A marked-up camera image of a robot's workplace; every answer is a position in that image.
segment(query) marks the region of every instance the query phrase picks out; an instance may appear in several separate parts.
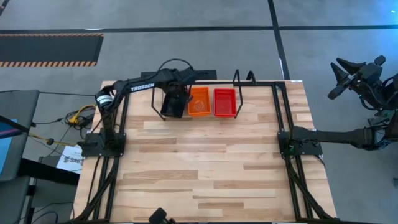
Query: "black wire rack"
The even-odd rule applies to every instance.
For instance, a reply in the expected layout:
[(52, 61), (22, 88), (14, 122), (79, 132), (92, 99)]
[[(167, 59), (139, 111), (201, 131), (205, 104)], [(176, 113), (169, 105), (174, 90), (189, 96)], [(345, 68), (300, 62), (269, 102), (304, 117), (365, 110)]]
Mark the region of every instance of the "black wire rack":
[[(253, 75), (253, 72), (250, 71), (248, 74), (248, 77), (251, 75)], [(238, 110), (236, 111), (236, 115), (235, 115), (235, 119), (238, 117), (238, 114), (242, 108), (243, 105), (243, 96), (242, 96), (242, 83), (241, 83), (241, 77), (239, 75), (239, 70), (236, 69), (235, 70), (235, 74), (234, 74), (234, 78), (231, 82), (217, 82), (217, 81), (209, 81), (209, 82), (196, 82), (194, 84), (191, 84), (189, 86), (189, 90), (188, 90), (188, 94), (191, 95), (191, 89), (192, 89), (192, 85), (219, 85), (219, 84), (233, 84), (233, 86), (237, 86), (239, 88), (239, 99), (240, 99), (240, 105)], [(152, 100), (150, 103), (150, 106), (152, 107), (152, 109), (154, 109), (154, 111), (159, 115), (160, 118), (162, 118), (163, 121), (166, 120), (166, 118), (156, 109), (156, 107), (154, 106), (155, 103), (155, 88), (152, 89)]]

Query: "white paper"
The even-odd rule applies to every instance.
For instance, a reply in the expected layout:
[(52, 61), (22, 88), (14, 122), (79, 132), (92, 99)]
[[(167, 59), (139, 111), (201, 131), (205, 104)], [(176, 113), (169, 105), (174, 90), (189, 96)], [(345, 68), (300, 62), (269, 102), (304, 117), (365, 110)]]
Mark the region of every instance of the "white paper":
[(80, 146), (65, 146), (57, 168), (80, 174), (83, 166)]

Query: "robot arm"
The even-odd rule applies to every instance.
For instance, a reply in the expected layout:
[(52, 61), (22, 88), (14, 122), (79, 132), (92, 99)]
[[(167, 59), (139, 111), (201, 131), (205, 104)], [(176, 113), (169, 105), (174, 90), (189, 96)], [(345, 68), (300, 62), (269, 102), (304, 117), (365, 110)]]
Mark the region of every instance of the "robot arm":
[(330, 64), (337, 84), (329, 93), (329, 99), (334, 100), (348, 88), (359, 95), (366, 109), (382, 111), (398, 108), (398, 74), (383, 82), (380, 80), (381, 65), (386, 61), (384, 56), (378, 56), (372, 63), (354, 63), (341, 58), (336, 61), (345, 71), (335, 63)]
[(385, 127), (372, 126), (347, 132), (310, 131), (294, 126), (290, 134), (290, 143), (302, 147), (306, 142), (311, 146), (319, 142), (350, 144), (358, 149), (374, 151), (384, 149), (392, 142), (398, 141), (398, 115)]
[[(112, 113), (127, 94), (150, 88), (161, 88), (165, 93), (182, 91), (181, 87), (195, 82), (196, 74), (192, 67), (183, 71), (165, 68), (147, 78), (140, 77), (116, 81), (100, 90), (95, 95), (95, 99), (101, 115), (105, 116)], [(114, 98), (111, 96), (113, 91), (116, 91)]]

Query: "orange striped tape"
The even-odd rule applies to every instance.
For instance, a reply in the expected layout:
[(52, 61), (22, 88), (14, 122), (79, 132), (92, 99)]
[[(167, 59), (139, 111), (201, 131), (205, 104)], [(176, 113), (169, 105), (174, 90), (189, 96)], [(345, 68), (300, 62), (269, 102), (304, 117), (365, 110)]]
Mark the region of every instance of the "orange striped tape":
[(82, 36), (104, 37), (104, 34), (0, 34), (0, 37), (82, 37)]
[(92, 67), (96, 62), (0, 62), (0, 67)]

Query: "black floor mat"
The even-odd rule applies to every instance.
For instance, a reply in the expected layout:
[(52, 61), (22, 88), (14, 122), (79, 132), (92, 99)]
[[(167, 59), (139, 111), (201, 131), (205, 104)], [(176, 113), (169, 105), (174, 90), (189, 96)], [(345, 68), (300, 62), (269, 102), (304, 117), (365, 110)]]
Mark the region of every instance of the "black floor mat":
[(104, 34), (0, 34), (0, 67), (95, 66)]

